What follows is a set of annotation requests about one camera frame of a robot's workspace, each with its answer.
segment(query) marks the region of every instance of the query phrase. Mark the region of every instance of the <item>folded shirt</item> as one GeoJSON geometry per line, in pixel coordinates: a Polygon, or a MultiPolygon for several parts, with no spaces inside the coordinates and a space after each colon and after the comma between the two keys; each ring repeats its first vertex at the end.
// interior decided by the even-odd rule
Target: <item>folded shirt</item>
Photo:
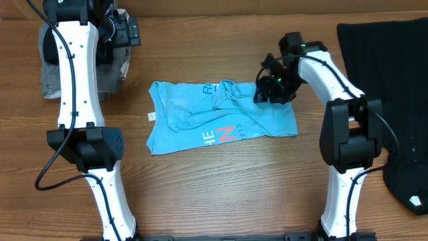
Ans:
{"type": "Polygon", "coordinates": [[[298,134],[291,103],[253,103],[254,83],[171,84],[149,90],[156,123],[147,141],[152,155],[243,139],[298,134]]]}

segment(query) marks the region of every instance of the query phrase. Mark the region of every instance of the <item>wooden table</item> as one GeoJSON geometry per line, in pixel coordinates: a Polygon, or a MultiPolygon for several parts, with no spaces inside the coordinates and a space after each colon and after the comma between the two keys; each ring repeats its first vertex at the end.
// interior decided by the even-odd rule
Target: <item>wooden table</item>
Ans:
{"type": "MultiPolygon", "coordinates": [[[[154,111],[148,89],[155,80],[253,82],[278,41],[301,31],[322,40],[337,66],[344,64],[338,23],[406,20],[418,13],[166,17],[140,19],[142,45],[132,49],[122,92],[102,103],[109,127],[122,129],[122,180],[144,235],[280,235],[314,230],[326,203],[328,169],[318,148],[324,107],[303,86],[293,101],[299,135],[262,137],[152,156],[145,143],[154,111]]],[[[41,97],[37,51],[40,21],[0,22],[0,240],[78,240],[101,237],[102,225],[85,181],[40,192],[34,181],[54,153],[45,132],[56,128],[59,101],[41,97]]],[[[382,165],[384,151],[374,166],[382,165]]],[[[59,158],[43,184],[77,174],[59,158]]],[[[361,231],[379,240],[426,240],[428,217],[406,210],[381,173],[369,175],[357,215],[361,231]]]]}

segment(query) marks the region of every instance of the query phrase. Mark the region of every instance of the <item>gray cloth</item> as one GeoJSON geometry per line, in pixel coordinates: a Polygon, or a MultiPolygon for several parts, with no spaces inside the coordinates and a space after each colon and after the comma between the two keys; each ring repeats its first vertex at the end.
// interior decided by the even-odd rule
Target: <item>gray cloth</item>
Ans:
{"type": "MultiPolygon", "coordinates": [[[[44,23],[39,30],[39,54],[41,66],[41,90],[44,98],[61,97],[60,67],[44,61],[43,39],[49,26],[44,23]]],[[[112,64],[96,66],[99,101],[106,100],[111,93],[117,93],[120,81],[125,79],[128,71],[130,47],[113,49],[112,64]]]]}

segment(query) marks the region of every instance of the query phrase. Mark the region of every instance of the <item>white label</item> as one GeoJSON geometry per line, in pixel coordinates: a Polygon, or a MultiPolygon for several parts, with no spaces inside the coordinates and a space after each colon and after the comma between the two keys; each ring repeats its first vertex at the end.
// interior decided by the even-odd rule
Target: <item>white label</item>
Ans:
{"type": "Polygon", "coordinates": [[[421,200],[419,199],[419,197],[418,197],[418,196],[410,197],[410,202],[411,202],[413,205],[415,205],[415,206],[420,206],[420,205],[422,205],[421,200]]]}
{"type": "Polygon", "coordinates": [[[148,121],[155,121],[156,120],[156,113],[155,112],[148,113],[147,117],[148,117],[148,121]]]}

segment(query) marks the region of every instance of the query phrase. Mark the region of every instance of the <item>black cable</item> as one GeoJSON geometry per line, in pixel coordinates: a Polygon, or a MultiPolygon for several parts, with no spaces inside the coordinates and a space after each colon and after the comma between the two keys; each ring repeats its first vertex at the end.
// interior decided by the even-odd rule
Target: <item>black cable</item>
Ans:
{"type": "Polygon", "coordinates": [[[100,186],[103,198],[104,198],[104,202],[106,204],[106,211],[107,211],[107,216],[109,219],[110,224],[113,227],[114,233],[116,235],[116,238],[119,241],[122,241],[120,239],[120,235],[119,232],[116,228],[116,225],[114,224],[114,219],[112,217],[111,211],[110,211],[110,206],[108,205],[108,199],[107,199],[107,193],[106,190],[104,189],[104,186],[102,185],[102,180],[99,179],[98,177],[96,177],[95,175],[92,174],[84,174],[84,175],[77,175],[75,177],[71,177],[67,180],[61,181],[57,184],[54,185],[50,185],[47,187],[40,187],[40,181],[43,178],[43,176],[46,174],[46,172],[48,171],[48,169],[51,167],[51,165],[54,163],[54,161],[56,160],[56,158],[58,157],[58,155],[60,155],[62,149],[66,146],[67,142],[70,140],[71,135],[73,133],[73,129],[74,129],[74,124],[76,123],[76,73],[74,70],[74,65],[73,65],[73,58],[72,58],[72,53],[67,45],[66,40],[64,39],[64,37],[62,36],[62,34],[58,31],[58,29],[56,28],[56,26],[54,26],[46,17],[45,15],[32,3],[31,0],[27,0],[28,5],[52,28],[52,30],[56,33],[56,35],[59,37],[59,39],[61,40],[62,44],[64,45],[64,49],[66,50],[67,53],[67,57],[68,57],[68,62],[70,63],[70,71],[72,74],[72,121],[70,123],[70,129],[68,130],[68,133],[66,135],[66,138],[64,139],[64,142],[61,144],[61,146],[58,148],[58,150],[55,152],[55,154],[53,154],[52,158],[49,160],[49,162],[46,164],[46,166],[43,168],[43,170],[40,172],[39,176],[37,177],[37,179],[35,180],[34,186],[37,190],[39,191],[47,191],[47,190],[51,190],[57,187],[60,187],[62,185],[65,185],[69,182],[75,181],[77,179],[81,179],[81,178],[92,178],[96,180],[96,183],[100,186]]]}
{"type": "MultiPolygon", "coordinates": [[[[353,99],[357,100],[360,102],[360,104],[366,108],[369,112],[371,112],[372,114],[374,114],[384,125],[385,127],[388,129],[388,131],[392,134],[393,138],[394,138],[394,142],[395,145],[397,146],[397,156],[400,156],[400,144],[399,144],[399,140],[394,132],[394,130],[391,128],[391,126],[386,122],[386,120],[384,118],[382,118],[378,113],[376,113],[374,110],[372,110],[370,107],[368,107],[368,105],[362,101],[359,97],[357,97],[354,93],[352,93],[349,90],[349,87],[346,86],[346,84],[342,81],[342,79],[340,78],[340,76],[336,73],[336,71],[334,70],[334,68],[332,68],[332,66],[328,65],[327,62],[325,62],[324,60],[320,60],[319,58],[315,58],[312,56],[307,56],[307,55],[290,55],[290,56],[283,56],[281,58],[276,58],[274,61],[270,62],[269,64],[266,64],[265,66],[263,66],[263,68],[261,68],[261,70],[259,71],[259,73],[257,74],[257,78],[255,79],[255,81],[257,82],[260,78],[261,73],[269,68],[273,63],[276,63],[280,60],[285,60],[285,59],[292,59],[292,58],[307,58],[310,60],[314,60],[315,62],[321,63],[323,66],[327,67],[328,70],[330,70],[334,77],[337,79],[337,81],[339,82],[339,84],[341,85],[341,87],[344,89],[344,91],[349,94],[349,96],[353,97],[353,99]]],[[[352,179],[352,184],[350,186],[349,189],[349,194],[348,194],[348,200],[346,202],[346,237],[348,239],[348,241],[350,241],[350,226],[349,226],[349,213],[350,213],[350,201],[352,199],[352,193],[354,191],[356,182],[358,181],[358,179],[360,177],[362,177],[363,175],[375,172],[375,171],[380,171],[383,170],[385,168],[385,166],[383,165],[382,167],[376,167],[373,169],[369,169],[366,171],[363,171],[362,173],[358,174],[354,179],[352,179]]]]}

